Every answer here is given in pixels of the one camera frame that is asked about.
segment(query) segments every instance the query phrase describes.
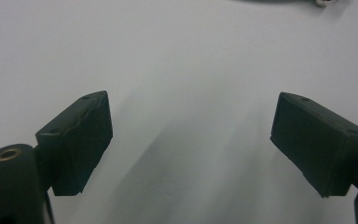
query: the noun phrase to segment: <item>white tabletop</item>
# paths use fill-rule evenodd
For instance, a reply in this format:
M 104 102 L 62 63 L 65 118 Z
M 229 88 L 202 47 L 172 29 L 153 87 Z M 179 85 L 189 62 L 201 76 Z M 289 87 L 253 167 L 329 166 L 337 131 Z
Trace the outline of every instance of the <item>white tabletop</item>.
M 57 224 L 354 223 L 269 136 L 281 91 L 358 124 L 358 0 L 0 1 L 0 147 L 102 90 L 114 138 Z

